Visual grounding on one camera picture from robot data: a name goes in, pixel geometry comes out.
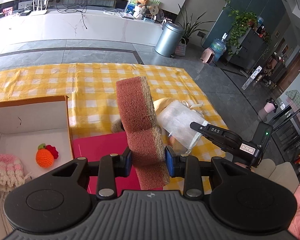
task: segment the crochet red flower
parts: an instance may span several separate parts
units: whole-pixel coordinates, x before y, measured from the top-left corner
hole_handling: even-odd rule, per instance
[[[51,145],[47,145],[46,146],[46,149],[51,152],[52,156],[54,159],[57,159],[59,157],[59,153],[58,151],[56,150],[55,147],[51,146]]]

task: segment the trash can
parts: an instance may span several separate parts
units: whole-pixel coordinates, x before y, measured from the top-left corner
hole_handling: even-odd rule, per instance
[[[163,31],[154,49],[162,56],[171,57],[185,30],[174,23],[166,23],[162,29]]]

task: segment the tablecloth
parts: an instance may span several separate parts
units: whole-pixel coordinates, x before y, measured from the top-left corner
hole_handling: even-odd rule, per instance
[[[147,77],[153,100],[176,98],[188,104],[203,103],[204,118],[213,125],[226,128],[206,95],[188,73],[181,68],[117,64],[76,63],[33,66],[0,72],[0,101],[67,95],[69,123],[74,138],[111,133],[111,122],[119,118],[115,83],[134,76]],[[217,146],[201,138],[192,155],[202,161],[224,156]],[[171,178],[164,189],[183,189],[182,178]],[[210,184],[203,177],[205,192]]]

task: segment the white label sticker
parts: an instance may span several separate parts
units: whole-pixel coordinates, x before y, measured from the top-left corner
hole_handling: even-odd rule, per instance
[[[243,151],[253,155],[256,149],[249,146],[249,145],[246,145],[246,144],[242,143],[241,146],[240,146],[240,150],[243,150]]]

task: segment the ribbed gray surface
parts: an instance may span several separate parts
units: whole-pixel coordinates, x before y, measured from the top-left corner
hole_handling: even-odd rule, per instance
[[[271,236],[247,236],[217,223],[204,204],[189,201],[178,191],[129,191],[115,200],[101,201],[82,224],[53,235],[31,235],[14,231],[8,240],[82,239],[295,239],[287,231]]]

